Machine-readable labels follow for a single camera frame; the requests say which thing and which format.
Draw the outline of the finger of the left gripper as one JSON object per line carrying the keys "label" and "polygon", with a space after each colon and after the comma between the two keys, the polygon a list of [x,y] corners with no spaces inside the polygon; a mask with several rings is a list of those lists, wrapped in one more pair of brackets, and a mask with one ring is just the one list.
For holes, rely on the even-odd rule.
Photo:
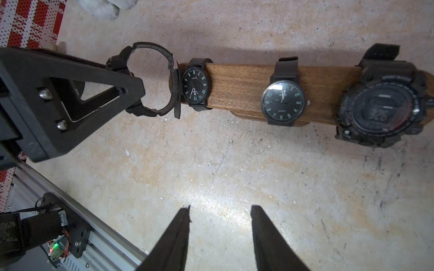
{"label": "finger of the left gripper", "polygon": [[145,95],[142,80],[44,49],[3,47],[1,81],[22,117],[30,160],[62,156]]}

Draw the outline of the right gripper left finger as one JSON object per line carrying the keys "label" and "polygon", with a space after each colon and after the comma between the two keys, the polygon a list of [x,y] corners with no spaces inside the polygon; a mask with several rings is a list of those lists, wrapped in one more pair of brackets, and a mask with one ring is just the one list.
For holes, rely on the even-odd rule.
{"label": "right gripper left finger", "polygon": [[181,208],[136,271],[183,271],[188,255],[190,207]]}

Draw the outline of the slim black watch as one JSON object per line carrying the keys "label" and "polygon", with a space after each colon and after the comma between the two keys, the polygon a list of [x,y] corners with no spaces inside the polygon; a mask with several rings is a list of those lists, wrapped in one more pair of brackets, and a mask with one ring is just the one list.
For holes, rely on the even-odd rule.
{"label": "slim black watch", "polygon": [[208,107],[208,98],[211,94],[212,81],[206,70],[206,65],[209,63],[213,63],[209,58],[193,58],[182,76],[184,101],[198,112],[211,109]]}
{"label": "slim black watch", "polygon": [[307,107],[307,98],[300,85],[298,57],[280,58],[270,84],[261,97],[261,111],[269,125],[295,125]]}

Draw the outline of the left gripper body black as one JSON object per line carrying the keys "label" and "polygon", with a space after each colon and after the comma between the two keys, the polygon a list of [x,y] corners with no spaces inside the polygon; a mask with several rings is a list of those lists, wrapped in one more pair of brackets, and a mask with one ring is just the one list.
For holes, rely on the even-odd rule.
{"label": "left gripper body black", "polygon": [[11,99],[11,93],[1,81],[1,171],[16,167],[27,159],[27,153],[20,146],[23,140],[19,128],[21,114]]}

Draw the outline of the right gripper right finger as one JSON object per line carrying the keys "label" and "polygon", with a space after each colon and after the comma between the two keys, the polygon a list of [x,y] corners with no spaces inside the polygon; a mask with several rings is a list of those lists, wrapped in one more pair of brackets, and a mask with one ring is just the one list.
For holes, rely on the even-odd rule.
{"label": "right gripper right finger", "polygon": [[259,271],[308,271],[261,206],[253,205],[252,231],[254,253]]}

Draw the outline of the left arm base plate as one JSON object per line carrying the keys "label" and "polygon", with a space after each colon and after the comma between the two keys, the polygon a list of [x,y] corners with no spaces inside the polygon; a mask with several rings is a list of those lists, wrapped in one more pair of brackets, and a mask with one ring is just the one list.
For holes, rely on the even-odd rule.
{"label": "left arm base plate", "polygon": [[69,241],[68,253],[77,259],[81,258],[88,245],[89,235],[92,231],[90,224],[85,221],[66,202],[62,201],[53,193],[45,193],[42,197],[42,206],[50,206],[49,210],[59,208],[66,213],[66,222],[63,223],[65,238]]}

